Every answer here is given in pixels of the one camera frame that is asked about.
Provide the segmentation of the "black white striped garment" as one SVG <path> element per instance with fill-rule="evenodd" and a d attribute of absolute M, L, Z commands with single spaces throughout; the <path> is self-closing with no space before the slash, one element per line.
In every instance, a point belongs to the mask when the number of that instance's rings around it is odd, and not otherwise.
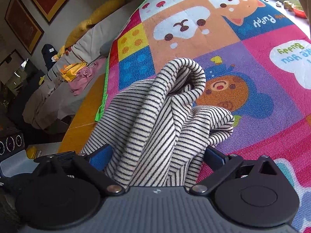
<path fill-rule="evenodd" d="M 190 188 L 206 148 L 228 139 L 235 121 L 222 107 L 195 105 L 205 86 L 197 62 L 169 61 L 155 78 L 134 82 L 114 96 L 82 152 L 110 145 L 104 171 L 124 188 Z"/>

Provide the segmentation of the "grey sofa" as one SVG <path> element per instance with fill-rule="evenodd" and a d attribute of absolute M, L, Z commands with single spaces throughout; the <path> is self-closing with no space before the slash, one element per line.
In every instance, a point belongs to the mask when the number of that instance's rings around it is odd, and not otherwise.
<path fill-rule="evenodd" d="M 74 115 L 96 78 L 104 73 L 105 57 L 112 41 L 137 5 L 130 2 L 92 26 L 47 72 L 44 82 L 25 105 L 23 119 L 37 129 Z"/>

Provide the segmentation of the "pink crumpled garment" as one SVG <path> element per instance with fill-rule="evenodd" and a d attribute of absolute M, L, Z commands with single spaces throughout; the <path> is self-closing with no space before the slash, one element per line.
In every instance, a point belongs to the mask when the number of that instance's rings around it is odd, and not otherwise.
<path fill-rule="evenodd" d="M 100 71 L 104 70 L 106 58 L 102 57 L 97 59 L 89 66 L 83 67 L 76 74 L 73 81 L 69 82 L 69 87 L 74 96 L 80 95 L 88 86 L 90 81 L 94 79 Z"/>

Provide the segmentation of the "yellow crumpled garment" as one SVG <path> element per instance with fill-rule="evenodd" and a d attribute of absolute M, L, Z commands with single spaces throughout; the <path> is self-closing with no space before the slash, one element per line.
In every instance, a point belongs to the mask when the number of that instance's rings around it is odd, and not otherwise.
<path fill-rule="evenodd" d="M 60 69 L 60 73 L 65 81 L 71 82 L 76 78 L 78 71 L 86 66 L 86 62 L 64 65 L 63 68 Z"/>

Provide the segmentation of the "colourful cartoon puppy mat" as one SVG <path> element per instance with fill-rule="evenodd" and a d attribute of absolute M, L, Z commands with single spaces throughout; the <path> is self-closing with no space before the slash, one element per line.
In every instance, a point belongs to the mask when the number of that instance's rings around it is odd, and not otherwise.
<path fill-rule="evenodd" d="M 197 104 L 234 115 L 219 150 L 270 156 L 299 195 L 293 227 L 310 232 L 310 39 L 263 0 L 145 0 L 112 43 L 100 109 L 177 57 L 206 73 Z"/>

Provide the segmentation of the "grey cushion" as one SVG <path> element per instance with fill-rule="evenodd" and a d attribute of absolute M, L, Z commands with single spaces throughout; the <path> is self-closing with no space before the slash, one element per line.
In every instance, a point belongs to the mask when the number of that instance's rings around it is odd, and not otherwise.
<path fill-rule="evenodd" d="M 100 47 L 100 55 L 103 57 L 108 57 L 112 44 L 114 42 L 114 39 L 111 39 L 107 42 L 105 42 L 101 47 Z"/>

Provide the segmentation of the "dark navy bag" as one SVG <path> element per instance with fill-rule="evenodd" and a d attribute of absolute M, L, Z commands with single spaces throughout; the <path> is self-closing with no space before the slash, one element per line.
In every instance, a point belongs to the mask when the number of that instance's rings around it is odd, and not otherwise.
<path fill-rule="evenodd" d="M 45 67 L 47 70 L 50 70 L 53 65 L 56 63 L 56 58 L 58 52 L 51 44 L 45 44 L 41 50 L 43 59 L 45 61 Z"/>

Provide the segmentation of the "yellow cushion left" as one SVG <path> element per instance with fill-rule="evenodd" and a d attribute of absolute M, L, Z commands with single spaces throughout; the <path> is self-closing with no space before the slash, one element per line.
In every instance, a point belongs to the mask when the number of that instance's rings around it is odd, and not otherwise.
<path fill-rule="evenodd" d="M 65 42 L 65 48 L 69 48 L 76 44 L 76 42 L 84 36 L 84 34 L 91 28 L 90 21 L 87 19 L 85 21 L 82 21 L 81 23 L 76 26 L 72 32 L 69 34 L 69 36 L 66 39 Z"/>

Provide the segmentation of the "yellow cushion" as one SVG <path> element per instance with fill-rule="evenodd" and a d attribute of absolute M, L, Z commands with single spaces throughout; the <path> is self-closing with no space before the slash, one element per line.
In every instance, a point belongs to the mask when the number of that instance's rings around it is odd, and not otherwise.
<path fill-rule="evenodd" d="M 98 7 L 87 20 L 86 26 L 91 27 L 105 19 L 125 5 L 125 0 L 108 0 Z"/>
<path fill-rule="evenodd" d="M 81 23 L 76 26 L 72 32 L 69 34 L 69 36 L 66 39 L 65 42 L 65 48 L 69 48 L 76 44 L 76 42 L 84 36 L 84 34 L 91 28 L 90 21 L 87 19 L 85 21 L 82 21 Z"/>

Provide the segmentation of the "red framed picture lower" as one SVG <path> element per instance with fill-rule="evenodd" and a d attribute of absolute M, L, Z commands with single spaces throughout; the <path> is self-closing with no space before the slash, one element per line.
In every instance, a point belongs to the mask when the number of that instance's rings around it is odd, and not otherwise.
<path fill-rule="evenodd" d="M 10 0 L 4 19 L 27 52 L 33 55 L 44 30 L 22 0 Z"/>

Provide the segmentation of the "yellow cushion right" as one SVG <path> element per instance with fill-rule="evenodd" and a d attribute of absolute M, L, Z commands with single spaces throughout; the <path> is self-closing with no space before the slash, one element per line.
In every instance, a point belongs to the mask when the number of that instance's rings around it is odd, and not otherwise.
<path fill-rule="evenodd" d="M 125 0 L 108 0 L 98 7 L 87 20 L 86 26 L 91 27 L 105 19 L 125 5 Z"/>

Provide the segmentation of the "red plastic bowl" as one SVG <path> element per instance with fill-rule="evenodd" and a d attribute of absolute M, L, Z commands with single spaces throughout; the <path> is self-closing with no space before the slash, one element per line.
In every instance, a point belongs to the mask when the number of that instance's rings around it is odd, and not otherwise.
<path fill-rule="evenodd" d="M 292 5 L 292 9 L 297 17 L 307 19 L 307 16 L 300 5 Z"/>

